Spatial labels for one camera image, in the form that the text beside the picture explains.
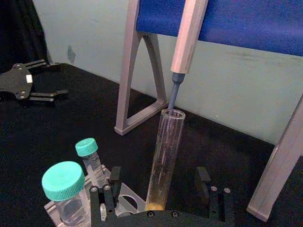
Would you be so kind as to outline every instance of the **sample vial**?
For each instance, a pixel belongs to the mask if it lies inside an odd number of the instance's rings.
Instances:
[[[90,206],[84,184],[81,166],[71,161],[50,167],[42,177],[45,195],[54,201],[66,226],[75,226],[89,217]]]
[[[145,210],[165,209],[184,119],[179,110],[161,112]]]
[[[76,146],[78,156],[82,157],[92,185],[102,188],[107,184],[104,168],[97,153],[98,146],[94,138],[79,141]]]

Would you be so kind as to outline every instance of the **black tabletop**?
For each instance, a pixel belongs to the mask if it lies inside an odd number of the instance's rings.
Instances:
[[[59,72],[34,76],[36,91],[69,90],[67,99],[55,106],[21,105],[15,100],[0,102],[0,226],[53,226],[44,205],[41,179],[52,165],[66,160],[84,165],[74,145],[94,137],[102,163],[111,169],[122,166],[122,180],[143,199],[146,198],[160,114],[124,136],[115,133],[117,83],[62,64]],[[155,99],[131,91],[132,115]],[[205,166],[214,185],[233,192],[237,226],[298,226],[297,218],[284,218],[289,209],[293,216],[302,206],[292,200],[302,196],[296,184],[289,197],[279,197],[283,209],[275,206],[267,224],[246,212],[246,207],[264,170],[273,145],[186,112],[186,121],[178,151],[167,209],[202,215],[200,200],[193,183],[197,166]],[[295,182],[302,169],[296,167]]]

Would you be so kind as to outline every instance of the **light blue wall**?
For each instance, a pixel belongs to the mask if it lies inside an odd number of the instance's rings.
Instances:
[[[70,63],[118,82],[126,0],[34,0],[53,61]],[[159,36],[168,97],[176,38]],[[177,106],[276,144],[303,93],[303,58],[199,42]],[[156,96],[143,43],[132,87]]]

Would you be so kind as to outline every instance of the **pipette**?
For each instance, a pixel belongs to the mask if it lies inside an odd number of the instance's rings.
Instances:
[[[171,64],[172,81],[174,82],[169,109],[173,109],[180,84],[185,74],[189,73],[195,52],[196,43],[201,30],[208,0],[186,0],[175,53]]]

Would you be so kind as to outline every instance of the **blue panel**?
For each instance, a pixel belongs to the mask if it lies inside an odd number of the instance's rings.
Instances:
[[[141,0],[137,31],[177,36],[185,0]],[[303,56],[303,0],[209,0],[199,40]]]

